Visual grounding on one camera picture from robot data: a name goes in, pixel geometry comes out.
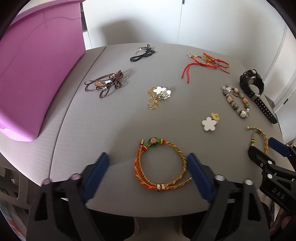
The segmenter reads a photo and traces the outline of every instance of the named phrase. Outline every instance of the black cord necklace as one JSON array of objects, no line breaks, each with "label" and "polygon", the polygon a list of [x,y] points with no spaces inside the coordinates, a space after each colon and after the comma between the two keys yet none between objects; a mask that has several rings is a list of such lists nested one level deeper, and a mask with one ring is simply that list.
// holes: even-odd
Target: black cord necklace
[{"label": "black cord necklace", "polygon": [[143,53],[143,54],[141,54],[141,55],[137,55],[137,56],[133,56],[133,57],[131,57],[131,58],[130,58],[130,61],[131,61],[131,62],[136,62],[136,61],[140,60],[140,59],[143,58],[143,57],[149,57],[149,56],[151,56],[152,54],[155,53],[155,51],[150,47],[149,44],[147,44],[147,47],[139,48],[138,51],[137,51],[137,53],[140,52],[140,51],[142,51],[142,50],[145,50],[145,53]]}]

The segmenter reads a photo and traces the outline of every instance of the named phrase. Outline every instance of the red string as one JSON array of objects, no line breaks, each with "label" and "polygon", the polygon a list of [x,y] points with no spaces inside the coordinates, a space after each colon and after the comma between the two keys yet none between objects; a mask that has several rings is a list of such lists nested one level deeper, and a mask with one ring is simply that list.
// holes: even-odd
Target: red string
[{"label": "red string", "polygon": [[183,77],[184,77],[184,73],[185,73],[185,71],[186,71],[186,75],[187,75],[187,84],[189,84],[189,67],[190,67],[191,65],[195,65],[195,64],[198,64],[198,65],[201,65],[201,66],[205,66],[205,67],[209,67],[209,68],[213,68],[213,69],[219,69],[219,70],[222,70],[223,72],[229,74],[229,72],[227,72],[227,71],[221,69],[220,67],[215,66],[215,65],[214,65],[213,63],[211,63],[211,62],[207,62],[206,64],[204,64],[204,63],[202,63],[202,62],[199,62],[198,60],[196,60],[196,59],[193,58],[193,57],[190,57],[190,58],[192,58],[193,61],[194,61],[195,63],[190,63],[190,64],[188,64],[188,65],[185,67],[185,69],[183,70],[183,73],[182,73],[182,76],[181,76],[181,79],[183,79]]}]

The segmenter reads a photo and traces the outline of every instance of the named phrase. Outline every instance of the gray bead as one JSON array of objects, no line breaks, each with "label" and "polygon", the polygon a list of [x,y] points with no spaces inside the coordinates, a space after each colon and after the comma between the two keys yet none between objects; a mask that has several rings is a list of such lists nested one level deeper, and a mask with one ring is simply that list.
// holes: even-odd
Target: gray bead
[{"label": "gray bead", "polygon": [[234,110],[237,110],[237,109],[239,108],[239,105],[235,103],[235,104],[232,106],[232,108],[233,108]]}]

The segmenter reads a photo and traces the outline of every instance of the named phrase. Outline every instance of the multicolored braided bracelet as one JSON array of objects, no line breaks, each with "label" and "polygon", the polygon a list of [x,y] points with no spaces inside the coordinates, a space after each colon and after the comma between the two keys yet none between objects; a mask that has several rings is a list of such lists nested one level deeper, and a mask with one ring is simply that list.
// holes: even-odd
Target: multicolored braided bracelet
[{"label": "multicolored braided bracelet", "polygon": [[[146,178],[146,176],[144,175],[144,172],[141,167],[141,155],[143,154],[143,152],[147,151],[151,146],[156,146],[158,144],[160,144],[160,145],[166,144],[166,145],[171,146],[172,148],[174,148],[176,150],[176,152],[178,152],[178,154],[182,158],[182,162],[183,162],[182,173],[174,181],[172,181],[170,183],[154,184],[154,183],[150,182]],[[155,190],[155,191],[178,189],[178,188],[186,185],[188,182],[190,182],[192,180],[192,177],[190,177],[186,181],[184,181],[178,185],[175,185],[178,181],[180,181],[182,179],[183,175],[186,172],[186,168],[187,168],[187,161],[186,161],[185,155],[173,143],[170,143],[164,139],[157,139],[154,137],[148,141],[148,144],[144,145],[144,140],[143,139],[141,140],[140,145],[139,145],[139,149],[138,149],[138,153],[137,153],[137,156],[135,159],[134,169],[135,169],[135,175],[136,175],[138,181],[146,188],[151,189],[151,190]]]}]

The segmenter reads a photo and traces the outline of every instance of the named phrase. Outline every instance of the yellow charm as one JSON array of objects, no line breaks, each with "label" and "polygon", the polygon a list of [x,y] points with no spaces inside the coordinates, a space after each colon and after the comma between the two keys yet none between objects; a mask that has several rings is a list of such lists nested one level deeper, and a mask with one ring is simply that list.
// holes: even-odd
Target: yellow charm
[{"label": "yellow charm", "polygon": [[216,113],[211,113],[211,116],[212,116],[212,118],[213,118],[214,120],[216,120],[216,121],[220,120],[219,115],[216,114]]}]

